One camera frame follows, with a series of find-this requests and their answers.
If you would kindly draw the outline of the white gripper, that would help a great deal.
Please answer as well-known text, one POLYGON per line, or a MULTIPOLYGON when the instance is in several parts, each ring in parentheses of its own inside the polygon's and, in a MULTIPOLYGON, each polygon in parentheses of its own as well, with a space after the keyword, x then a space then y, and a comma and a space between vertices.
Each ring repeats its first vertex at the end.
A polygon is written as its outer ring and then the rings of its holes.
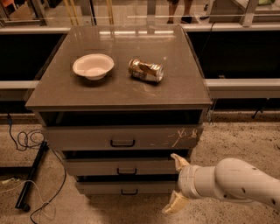
POLYGON ((180 192, 173 191, 169 203, 163 208, 163 214, 175 214, 183 209, 189 199, 201 199, 195 187, 195 172, 199 169, 197 165, 190 165, 183 157, 176 153, 171 154, 174 159, 175 169, 179 172, 178 188, 180 192))

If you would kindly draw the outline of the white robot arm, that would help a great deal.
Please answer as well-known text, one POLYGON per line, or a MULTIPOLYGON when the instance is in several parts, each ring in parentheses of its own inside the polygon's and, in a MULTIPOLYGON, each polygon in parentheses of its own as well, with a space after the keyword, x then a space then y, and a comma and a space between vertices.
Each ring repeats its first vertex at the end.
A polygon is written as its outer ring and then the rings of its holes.
POLYGON ((222 159, 216 166, 190 165, 172 153, 178 171, 178 191, 172 191, 164 214, 175 214, 188 200, 213 198, 248 205, 259 202, 280 210, 280 180, 237 158, 222 159))

